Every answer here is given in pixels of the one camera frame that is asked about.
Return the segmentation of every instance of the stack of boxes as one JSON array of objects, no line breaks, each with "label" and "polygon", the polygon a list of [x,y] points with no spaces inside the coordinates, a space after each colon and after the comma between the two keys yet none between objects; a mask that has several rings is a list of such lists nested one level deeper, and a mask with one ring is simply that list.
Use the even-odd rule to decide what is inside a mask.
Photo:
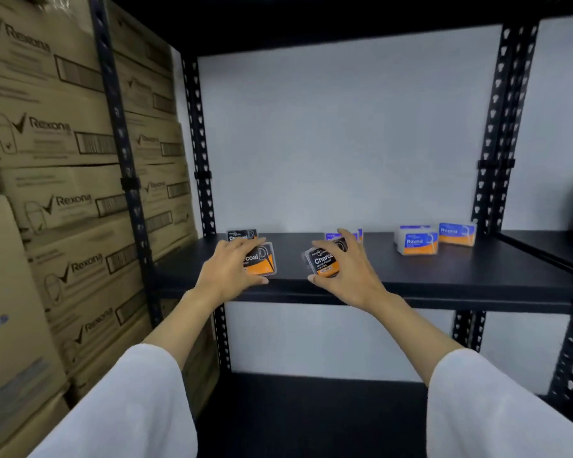
[{"label": "stack of boxes", "polygon": [[[0,0],[0,193],[8,199],[0,196],[0,219],[12,221],[14,214],[16,236],[23,240],[21,246],[19,238],[0,234],[0,247],[21,246],[16,257],[0,256],[0,263],[8,264],[0,273],[18,290],[20,283],[21,289],[32,279],[35,284],[14,293],[2,283],[0,300],[10,307],[5,303],[0,309],[0,322],[10,323],[0,325],[14,327],[22,317],[30,323],[25,331],[1,330],[0,344],[33,354],[13,364],[19,369],[14,376],[27,380],[25,370],[37,366],[33,363],[51,373],[46,375],[51,381],[46,392],[51,392],[36,394],[38,401],[0,407],[6,415],[0,444],[18,427],[17,437],[25,435],[24,429],[47,429],[35,426],[40,420],[34,418],[47,424],[46,418],[53,421],[56,411],[63,412],[59,402],[44,413],[41,406],[63,389],[66,377],[74,386],[73,399],[80,399],[116,362],[115,354],[118,358],[151,331],[87,0],[68,5],[71,10],[65,12],[28,0]],[[157,260],[197,238],[170,49],[114,4],[109,3],[109,11]],[[27,263],[11,269],[11,260]],[[44,344],[51,339],[47,324],[55,348]],[[56,364],[56,349],[63,369]],[[8,370],[1,367],[10,354],[0,357],[0,382],[19,385],[7,380]]]}]

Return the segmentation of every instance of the lower shelf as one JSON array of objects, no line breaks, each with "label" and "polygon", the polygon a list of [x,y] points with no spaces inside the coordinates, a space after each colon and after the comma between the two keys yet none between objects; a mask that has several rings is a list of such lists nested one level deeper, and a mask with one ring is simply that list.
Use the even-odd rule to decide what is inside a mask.
[{"label": "lower shelf", "polygon": [[424,458],[422,383],[221,375],[197,422],[200,458]]}]

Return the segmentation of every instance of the black shelf surface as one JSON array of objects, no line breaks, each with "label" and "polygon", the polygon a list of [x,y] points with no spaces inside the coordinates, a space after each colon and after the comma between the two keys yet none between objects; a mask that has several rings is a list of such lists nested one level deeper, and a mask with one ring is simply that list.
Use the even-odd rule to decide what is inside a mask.
[{"label": "black shelf surface", "polygon": [[573,0],[114,1],[198,56],[573,14]]},{"label": "black shelf surface", "polygon": [[[320,233],[267,234],[274,245],[277,274],[238,300],[253,302],[342,303],[309,283],[301,253]],[[224,234],[202,238],[158,262],[160,295],[180,297],[195,286],[202,264]],[[417,308],[569,313],[573,274],[497,238],[481,237],[474,248],[440,244],[435,256],[404,257],[392,233],[366,233],[365,249],[384,286]]]},{"label": "black shelf surface", "polygon": [[200,458],[424,458],[422,383],[232,374],[197,421]]},{"label": "black shelf surface", "polygon": [[573,270],[573,231],[504,230],[498,236],[512,246]]}]

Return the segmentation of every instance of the forearm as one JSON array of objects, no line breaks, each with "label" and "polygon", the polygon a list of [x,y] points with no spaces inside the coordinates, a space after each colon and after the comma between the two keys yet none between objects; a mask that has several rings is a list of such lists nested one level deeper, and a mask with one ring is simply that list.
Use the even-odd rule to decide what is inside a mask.
[{"label": "forearm", "polygon": [[187,291],[176,308],[144,340],[162,347],[174,357],[182,370],[200,331],[220,303],[211,291]]},{"label": "forearm", "polygon": [[370,305],[370,313],[399,344],[427,386],[442,358],[453,350],[463,348],[420,316],[398,295],[389,292],[378,295]]}]

